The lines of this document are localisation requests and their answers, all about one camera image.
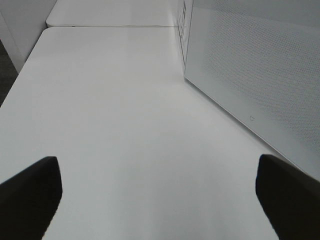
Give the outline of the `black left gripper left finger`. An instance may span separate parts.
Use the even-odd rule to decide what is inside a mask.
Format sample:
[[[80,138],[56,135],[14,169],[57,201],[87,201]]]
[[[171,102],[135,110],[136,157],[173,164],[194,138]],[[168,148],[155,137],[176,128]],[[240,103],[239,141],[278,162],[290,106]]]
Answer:
[[[58,159],[47,156],[0,185],[0,238],[41,240],[63,194]]]

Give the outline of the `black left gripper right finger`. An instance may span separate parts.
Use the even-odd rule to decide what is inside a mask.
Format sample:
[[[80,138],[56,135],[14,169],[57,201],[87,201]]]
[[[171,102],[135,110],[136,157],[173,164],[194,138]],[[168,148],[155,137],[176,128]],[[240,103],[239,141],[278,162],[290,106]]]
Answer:
[[[320,238],[320,183],[271,154],[259,158],[255,193],[280,240]]]

